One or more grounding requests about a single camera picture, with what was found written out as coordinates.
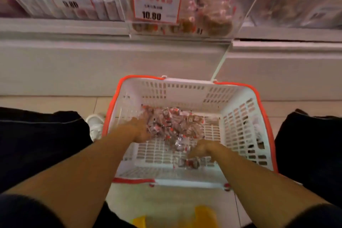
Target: white plastic basket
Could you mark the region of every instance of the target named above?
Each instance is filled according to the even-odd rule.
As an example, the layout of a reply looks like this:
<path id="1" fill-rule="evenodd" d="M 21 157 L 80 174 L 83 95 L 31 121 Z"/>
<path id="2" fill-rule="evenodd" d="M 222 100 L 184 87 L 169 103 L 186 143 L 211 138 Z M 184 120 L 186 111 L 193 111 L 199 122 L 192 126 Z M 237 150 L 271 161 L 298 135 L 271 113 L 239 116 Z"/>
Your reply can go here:
<path id="1" fill-rule="evenodd" d="M 118 84 L 102 135 L 138 116 L 141 105 L 192 110 L 194 114 L 204 116 L 205 139 L 220 141 L 241 156 L 278 171 L 271 125 L 259 94 L 252 86 L 129 75 Z M 218 117 L 219 126 L 206 124 L 206 116 Z M 260 148 L 257 140 L 263 141 L 264 148 Z M 174 168 L 176 157 L 180 156 L 182 152 L 171 152 L 159 138 L 131 144 L 113 182 L 204 188 L 229 186 L 216 162 L 203 159 L 197 170 Z"/>

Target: forearm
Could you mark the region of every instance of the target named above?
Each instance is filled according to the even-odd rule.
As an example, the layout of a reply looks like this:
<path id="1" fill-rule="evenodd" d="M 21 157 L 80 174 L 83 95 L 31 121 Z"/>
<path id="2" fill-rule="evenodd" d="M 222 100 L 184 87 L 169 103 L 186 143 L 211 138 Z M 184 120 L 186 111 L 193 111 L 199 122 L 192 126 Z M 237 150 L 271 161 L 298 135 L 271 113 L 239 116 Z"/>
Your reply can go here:
<path id="1" fill-rule="evenodd" d="M 259 228 L 284 227 L 305 209 L 327 203 L 291 179 L 275 174 L 221 144 L 212 144 L 210 154 Z"/>
<path id="2" fill-rule="evenodd" d="M 39 200 L 66 227 L 92 227 L 132 140 L 133 134 L 129 130 L 116 129 L 109 136 L 25 180 L 7 193 Z"/>

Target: shoe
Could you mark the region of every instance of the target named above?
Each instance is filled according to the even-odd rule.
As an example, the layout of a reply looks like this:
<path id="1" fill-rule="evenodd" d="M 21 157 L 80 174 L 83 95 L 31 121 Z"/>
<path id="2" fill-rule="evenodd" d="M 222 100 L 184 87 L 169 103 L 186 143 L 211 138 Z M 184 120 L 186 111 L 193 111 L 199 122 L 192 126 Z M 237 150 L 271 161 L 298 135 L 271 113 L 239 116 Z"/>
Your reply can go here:
<path id="1" fill-rule="evenodd" d="M 90 138 L 92 141 L 99 140 L 102 135 L 103 124 L 105 123 L 105 116 L 103 114 L 92 114 L 87 117 L 85 122 L 89 125 Z"/>

